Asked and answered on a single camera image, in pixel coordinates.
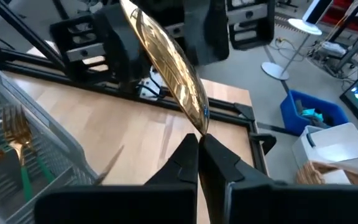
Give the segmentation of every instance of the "gray floor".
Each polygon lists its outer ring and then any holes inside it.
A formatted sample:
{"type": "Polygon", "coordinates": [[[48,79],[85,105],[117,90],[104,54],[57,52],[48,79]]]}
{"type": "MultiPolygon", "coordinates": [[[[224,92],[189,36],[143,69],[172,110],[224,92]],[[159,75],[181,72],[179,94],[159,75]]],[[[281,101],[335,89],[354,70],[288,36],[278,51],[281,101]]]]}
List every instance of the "gray floor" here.
{"type": "MultiPolygon", "coordinates": [[[[70,8],[69,15],[74,15],[76,0],[64,0],[64,4],[70,8]]],[[[46,0],[21,1],[13,0],[12,8],[26,16],[25,22],[31,26],[45,40],[50,40],[47,27],[49,24],[59,21],[52,2],[46,0]]],[[[278,9],[282,13],[287,13],[299,17],[302,9],[298,13],[292,10],[278,9]]],[[[305,34],[294,30],[286,29],[284,26],[276,26],[275,36],[291,40],[295,46],[305,38],[305,34]]],[[[5,21],[0,18],[0,37],[8,41],[16,49],[26,52],[32,46],[20,37],[5,21]]],[[[306,46],[314,42],[317,37],[311,37],[306,46]]],[[[212,80],[227,85],[236,86],[250,91],[252,104],[257,120],[261,123],[270,124],[283,128],[284,124],[280,112],[280,103],[287,96],[285,89],[280,81],[266,75],[260,65],[269,62],[267,54],[272,55],[273,60],[281,66],[285,66],[288,60],[281,56],[276,50],[270,47],[258,47],[248,51],[231,50],[229,58],[225,61],[214,63],[205,67],[198,68],[202,78],[212,80]]],[[[292,51],[284,51],[284,55],[291,57],[292,51]]],[[[318,98],[337,103],[347,114],[347,117],[358,128],[358,120],[350,110],[339,100],[342,81],[330,77],[326,72],[320,70],[307,59],[301,62],[293,62],[288,68],[290,79],[287,85],[290,89],[302,91],[318,98]]],[[[291,153],[291,146],[296,137],[282,133],[275,133],[269,130],[260,130],[263,133],[276,135],[278,143],[267,155],[267,165],[270,175],[275,179],[292,181],[296,171],[295,161],[291,153]]]]}

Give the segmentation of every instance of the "blue bin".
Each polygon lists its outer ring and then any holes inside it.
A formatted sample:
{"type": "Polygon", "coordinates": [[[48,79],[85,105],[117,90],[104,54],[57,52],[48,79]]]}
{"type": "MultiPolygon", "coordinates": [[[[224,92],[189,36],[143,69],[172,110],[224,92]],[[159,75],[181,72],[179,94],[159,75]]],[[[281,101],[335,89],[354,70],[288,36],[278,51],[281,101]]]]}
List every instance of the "blue bin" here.
{"type": "Polygon", "coordinates": [[[280,108],[285,129],[293,134],[300,136],[306,125],[310,125],[310,120],[298,114],[295,107],[296,100],[301,100],[302,106],[305,108],[318,108],[322,113],[330,115],[334,120],[334,126],[349,122],[345,113],[338,105],[290,90],[288,96],[281,103],[280,108]]]}

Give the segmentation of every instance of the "wooden tabletop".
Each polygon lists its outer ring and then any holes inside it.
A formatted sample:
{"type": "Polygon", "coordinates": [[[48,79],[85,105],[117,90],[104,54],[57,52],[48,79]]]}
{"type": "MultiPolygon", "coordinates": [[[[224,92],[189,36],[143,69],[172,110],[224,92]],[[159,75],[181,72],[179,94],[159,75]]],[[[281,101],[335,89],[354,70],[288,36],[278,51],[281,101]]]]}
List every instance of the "wooden tabletop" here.
{"type": "MultiPolygon", "coordinates": [[[[30,51],[40,55],[37,50],[30,51]]],[[[188,133],[200,134],[183,113],[6,72],[82,145],[101,172],[124,150],[104,184],[143,184],[161,168],[188,133]]],[[[209,97],[251,105],[249,92],[202,80],[209,97]]],[[[245,127],[211,120],[208,132],[252,165],[245,127]]],[[[201,187],[198,223],[209,223],[201,187]]]]}

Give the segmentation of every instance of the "wire rack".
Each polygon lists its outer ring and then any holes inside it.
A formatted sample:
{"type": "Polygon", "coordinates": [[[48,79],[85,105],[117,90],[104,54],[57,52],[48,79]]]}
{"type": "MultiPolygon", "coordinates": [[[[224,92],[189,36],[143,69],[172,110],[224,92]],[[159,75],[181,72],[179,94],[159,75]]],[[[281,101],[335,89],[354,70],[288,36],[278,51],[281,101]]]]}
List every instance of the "wire rack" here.
{"type": "Polygon", "coordinates": [[[0,223],[33,223],[35,201],[45,192],[66,185],[89,185],[96,173],[85,160],[78,142],[61,127],[28,94],[0,71],[0,223]],[[17,154],[4,140],[1,109],[6,105],[22,105],[33,135],[33,147],[53,174],[47,181],[34,154],[25,150],[25,166],[33,188],[33,197],[26,202],[17,154]]]}

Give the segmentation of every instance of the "black clamp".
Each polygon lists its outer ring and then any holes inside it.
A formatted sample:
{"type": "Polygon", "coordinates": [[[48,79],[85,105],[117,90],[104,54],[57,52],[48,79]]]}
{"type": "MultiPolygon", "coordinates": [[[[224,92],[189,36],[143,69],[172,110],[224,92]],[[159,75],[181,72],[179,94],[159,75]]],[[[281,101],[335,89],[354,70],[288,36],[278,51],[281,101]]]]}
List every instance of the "black clamp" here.
{"type": "Polygon", "coordinates": [[[249,139],[257,142],[263,141],[262,149],[265,155],[274,147],[274,145],[276,145],[277,142],[277,138],[271,134],[249,133],[249,139]]]}
{"type": "Polygon", "coordinates": [[[251,106],[242,105],[240,103],[234,103],[235,109],[237,109],[243,117],[249,121],[255,121],[254,110],[251,106]]]}

